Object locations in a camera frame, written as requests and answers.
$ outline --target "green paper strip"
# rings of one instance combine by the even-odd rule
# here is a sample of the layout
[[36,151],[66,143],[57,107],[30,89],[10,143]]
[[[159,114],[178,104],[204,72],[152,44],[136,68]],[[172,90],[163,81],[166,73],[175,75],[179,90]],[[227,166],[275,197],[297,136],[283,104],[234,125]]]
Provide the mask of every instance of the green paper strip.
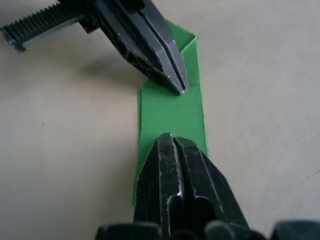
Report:
[[170,22],[169,25],[185,61],[189,89],[184,95],[176,96],[151,81],[143,85],[138,94],[139,159],[135,180],[156,138],[163,133],[171,133],[173,136],[193,140],[208,155],[198,38],[179,26]]

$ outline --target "green paper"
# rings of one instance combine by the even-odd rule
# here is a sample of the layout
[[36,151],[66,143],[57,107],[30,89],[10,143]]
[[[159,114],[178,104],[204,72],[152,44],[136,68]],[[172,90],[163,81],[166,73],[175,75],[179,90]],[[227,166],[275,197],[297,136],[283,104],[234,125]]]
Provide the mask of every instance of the green paper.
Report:
[[208,155],[198,38],[171,22],[169,25],[185,61],[189,89],[184,95],[177,96],[151,81],[143,85],[138,94],[140,120],[136,180],[156,138],[163,133],[193,140]]

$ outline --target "white tabletop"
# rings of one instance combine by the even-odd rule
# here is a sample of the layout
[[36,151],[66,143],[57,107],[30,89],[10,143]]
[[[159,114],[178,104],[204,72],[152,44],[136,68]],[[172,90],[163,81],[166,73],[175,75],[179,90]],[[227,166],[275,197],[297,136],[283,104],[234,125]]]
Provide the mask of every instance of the white tabletop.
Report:
[[[47,0],[0,4],[0,25]],[[211,160],[253,229],[320,217],[320,3],[156,0],[199,36]],[[0,40],[0,239],[93,239],[130,222],[146,78],[78,25]]]

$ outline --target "table surface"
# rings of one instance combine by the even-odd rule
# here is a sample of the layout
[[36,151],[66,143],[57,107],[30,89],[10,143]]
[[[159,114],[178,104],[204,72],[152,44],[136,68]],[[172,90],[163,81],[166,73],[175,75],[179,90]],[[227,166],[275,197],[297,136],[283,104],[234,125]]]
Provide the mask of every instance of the table surface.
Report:
[[[51,3],[19,1],[0,25]],[[249,225],[319,218],[320,2],[155,4],[199,36],[210,157]],[[88,240],[132,220],[145,80],[78,24],[24,54],[0,41],[2,240]]]

